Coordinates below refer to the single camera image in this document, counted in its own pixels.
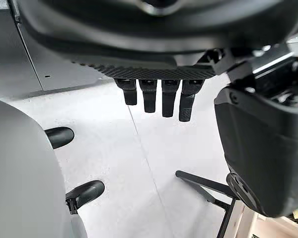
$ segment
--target gray cabinet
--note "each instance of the gray cabinet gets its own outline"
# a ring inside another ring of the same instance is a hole
[[[10,10],[0,4],[0,97],[42,91]]]
[[[49,49],[39,45],[18,24],[24,43],[39,77],[43,90],[53,90],[94,84],[102,73],[88,66],[81,66],[63,59]]]

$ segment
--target robotic hand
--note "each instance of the robotic hand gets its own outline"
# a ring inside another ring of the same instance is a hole
[[[94,67],[145,111],[171,117],[182,83],[181,121],[189,121],[204,80],[227,73],[215,99],[230,169],[227,183],[251,209],[278,217],[298,208],[298,0],[20,0],[21,20],[39,43]]]

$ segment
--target metal stand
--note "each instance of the metal stand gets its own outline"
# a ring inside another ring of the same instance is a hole
[[[230,220],[233,207],[235,205],[235,201],[239,200],[239,198],[234,194],[234,192],[230,189],[229,186],[214,182],[205,178],[201,178],[192,174],[188,174],[183,171],[177,171],[175,175],[185,181],[188,185],[190,185],[194,190],[196,190],[199,194],[201,194],[208,202],[217,205],[225,210],[225,215],[220,227],[220,231],[218,233],[217,238],[223,238],[227,229],[228,222]],[[211,194],[209,194],[205,189],[201,186],[209,188],[213,191],[225,194],[226,196],[232,198],[232,203],[229,205],[225,202],[217,200]]]

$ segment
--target black robotic finger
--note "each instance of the black robotic finger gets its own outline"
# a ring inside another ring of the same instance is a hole
[[[183,80],[180,99],[179,121],[190,121],[195,95],[201,90],[203,83],[203,79]]]
[[[139,85],[143,91],[145,112],[154,113],[157,80],[139,80]]]
[[[137,86],[135,79],[115,79],[119,88],[124,91],[126,105],[137,105]]]
[[[174,100],[179,89],[180,80],[162,80],[162,116],[173,116]]]

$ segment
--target white floor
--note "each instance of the white floor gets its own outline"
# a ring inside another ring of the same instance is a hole
[[[79,210],[89,238],[215,238],[224,211],[174,174],[225,183],[213,99],[227,83],[224,76],[207,80],[188,123],[178,121],[179,97],[173,118],[161,116],[160,91],[156,113],[145,114],[141,91],[138,105],[129,108],[113,81],[8,103],[44,129],[75,131],[74,141],[55,151],[67,191],[92,179],[106,185]]]

